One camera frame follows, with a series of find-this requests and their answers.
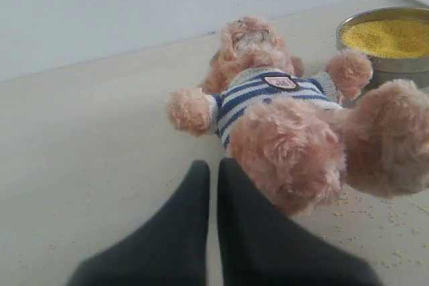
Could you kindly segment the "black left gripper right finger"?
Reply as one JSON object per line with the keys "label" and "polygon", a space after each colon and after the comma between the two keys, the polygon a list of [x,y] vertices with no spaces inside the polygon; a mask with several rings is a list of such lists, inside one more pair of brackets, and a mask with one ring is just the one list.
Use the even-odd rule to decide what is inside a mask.
{"label": "black left gripper right finger", "polygon": [[280,213],[234,159],[222,159],[217,228],[225,285],[380,285],[364,260]]}

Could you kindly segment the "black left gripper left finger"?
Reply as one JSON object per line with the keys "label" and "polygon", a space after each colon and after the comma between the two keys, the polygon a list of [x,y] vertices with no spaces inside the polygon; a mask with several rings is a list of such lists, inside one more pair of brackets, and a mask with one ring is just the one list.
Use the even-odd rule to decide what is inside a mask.
{"label": "black left gripper left finger", "polygon": [[131,235],[81,262],[68,285],[206,285],[210,170],[192,162],[168,201]]}

